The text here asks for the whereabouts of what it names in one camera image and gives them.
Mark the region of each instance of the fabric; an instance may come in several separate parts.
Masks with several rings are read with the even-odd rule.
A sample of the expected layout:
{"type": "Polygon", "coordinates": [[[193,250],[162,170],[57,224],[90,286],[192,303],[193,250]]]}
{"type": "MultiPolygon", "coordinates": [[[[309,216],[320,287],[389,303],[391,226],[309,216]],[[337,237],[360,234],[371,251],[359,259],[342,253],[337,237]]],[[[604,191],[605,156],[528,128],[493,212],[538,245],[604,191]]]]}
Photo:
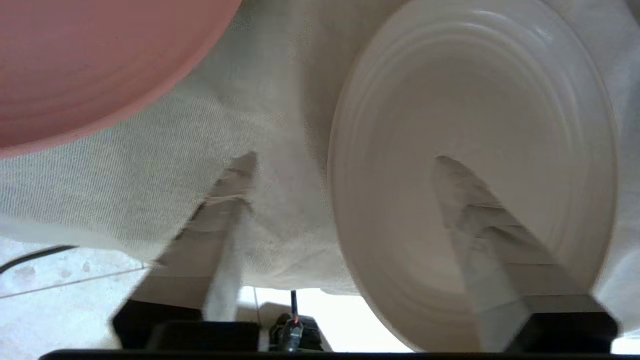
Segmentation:
{"type": "MultiPolygon", "coordinates": [[[[0,235],[154,259],[233,158],[258,169],[234,238],[244,283],[354,291],[326,180],[340,90],[401,0],[245,0],[189,77],[89,138],[0,160],[0,235]]],[[[640,29],[621,0],[549,0],[599,68],[621,135],[618,225],[596,294],[640,327],[640,29]]]]}

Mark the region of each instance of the cord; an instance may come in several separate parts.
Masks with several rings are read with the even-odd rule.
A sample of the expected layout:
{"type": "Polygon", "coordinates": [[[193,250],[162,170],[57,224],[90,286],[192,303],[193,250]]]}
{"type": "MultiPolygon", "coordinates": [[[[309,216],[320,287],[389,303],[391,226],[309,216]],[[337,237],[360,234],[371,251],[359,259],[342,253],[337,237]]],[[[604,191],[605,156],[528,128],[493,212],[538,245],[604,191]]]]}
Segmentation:
{"type": "Polygon", "coordinates": [[[294,322],[298,322],[298,297],[296,296],[296,290],[291,290],[291,314],[293,315],[294,322]]]}
{"type": "Polygon", "coordinates": [[[13,259],[11,261],[9,261],[8,263],[4,264],[3,266],[0,266],[0,274],[4,273],[5,271],[9,270],[10,268],[16,266],[16,265],[20,265],[24,262],[27,262],[29,260],[34,260],[34,259],[38,259],[38,258],[42,258],[44,256],[47,255],[53,255],[53,254],[57,254],[59,252],[63,252],[66,250],[70,250],[70,249],[74,249],[77,246],[70,246],[70,245],[63,245],[63,246],[54,246],[54,247],[49,247],[47,249],[44,250],[39,250],[36,252],[32,252],[30,254],[26,254],[25,256],[21,256],[19,258],[13,259]]]}

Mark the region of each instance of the plate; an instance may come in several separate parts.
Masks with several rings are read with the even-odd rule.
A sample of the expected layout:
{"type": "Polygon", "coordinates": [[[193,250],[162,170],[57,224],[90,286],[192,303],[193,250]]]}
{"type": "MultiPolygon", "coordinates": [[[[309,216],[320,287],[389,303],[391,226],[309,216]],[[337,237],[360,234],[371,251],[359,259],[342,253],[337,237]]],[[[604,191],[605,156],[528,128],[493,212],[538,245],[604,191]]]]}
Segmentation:
{"type": "Polygon", "coordinates": [[[0,158],[126,119],[215,45],[241,0],[0,2],[0,158]]]}
{"type": "Polygon", "coordinates": [[[617,139],[589,54],[541,1],[412,1],[357,59],[329,180],[362,295],[408,346],[480,351],[430,183],[462,162],[590,287],[611,235],[617,139]]]}

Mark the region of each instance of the floor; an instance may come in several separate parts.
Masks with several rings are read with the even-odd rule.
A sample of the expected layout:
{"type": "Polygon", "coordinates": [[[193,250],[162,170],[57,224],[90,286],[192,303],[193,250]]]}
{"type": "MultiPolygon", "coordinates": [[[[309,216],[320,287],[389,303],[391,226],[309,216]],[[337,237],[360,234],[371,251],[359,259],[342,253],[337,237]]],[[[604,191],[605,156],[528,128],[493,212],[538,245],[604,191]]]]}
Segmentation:
{"type": "MultiPolygon", "coordinates": [[[[0,238],[0,265],[48,246],[0,238]]],[[[117,348],[109,318],[146,271],[121,252],[72,249],[0,275],[0,359],[32,360],[60,348],[117,348]]],[[[269,327],[287,311],[289,292],[245,286],[238,304],[238,320],[269,327]]],[[[304,289],[298,291],[298,307],[317,320],[332,351],[410,351],[362,297],[304,289]]],[[[616,340],[613,352],[640,354],[640,338],[616,340]]]]}

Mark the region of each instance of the white plate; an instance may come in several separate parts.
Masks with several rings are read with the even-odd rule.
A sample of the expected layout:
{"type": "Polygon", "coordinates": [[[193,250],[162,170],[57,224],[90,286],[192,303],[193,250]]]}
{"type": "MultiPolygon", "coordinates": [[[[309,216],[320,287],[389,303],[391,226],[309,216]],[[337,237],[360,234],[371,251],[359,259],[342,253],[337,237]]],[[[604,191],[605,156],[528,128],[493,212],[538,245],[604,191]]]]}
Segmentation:
{"type": "Polygon", "coordinates": [[[333,121],[330,182],[351,274],[407,345],[480,350],[433,160],[470,167],[591,286],[611,235],[616,147],[595,66],[549,7],[412,1],[356,62],[333,121]]]}

